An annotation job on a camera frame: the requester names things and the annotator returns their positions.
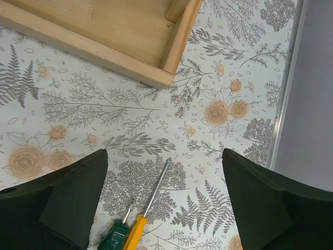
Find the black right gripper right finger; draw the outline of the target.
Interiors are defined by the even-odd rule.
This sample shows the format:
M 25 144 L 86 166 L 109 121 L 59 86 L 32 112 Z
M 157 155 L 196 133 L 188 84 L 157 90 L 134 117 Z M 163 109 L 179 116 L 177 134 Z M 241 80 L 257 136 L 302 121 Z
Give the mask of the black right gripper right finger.
M 222 165 L 243 249 L 332 249 L 332 193 L 231 149 Z

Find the small green handled screwdriver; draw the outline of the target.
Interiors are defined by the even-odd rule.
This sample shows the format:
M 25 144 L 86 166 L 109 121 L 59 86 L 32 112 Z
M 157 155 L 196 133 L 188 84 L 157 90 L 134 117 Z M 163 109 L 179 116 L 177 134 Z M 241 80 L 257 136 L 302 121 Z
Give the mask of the small green handled screwdriver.
M 101 241 L 98 250 L 122 250 L 128 237 L 130 226 L 127 223 L 128 216 L 132 210 L 131 204 L 122 219 L 116 219 L 106 237 Z

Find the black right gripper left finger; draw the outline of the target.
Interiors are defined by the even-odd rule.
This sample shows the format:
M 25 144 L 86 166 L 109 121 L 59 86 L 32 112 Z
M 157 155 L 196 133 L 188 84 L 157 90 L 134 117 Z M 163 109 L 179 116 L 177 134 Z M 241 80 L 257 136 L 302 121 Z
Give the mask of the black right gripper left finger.
M 107 170 L 99 149 L 1 190 L 1 249 L 87 249 Z

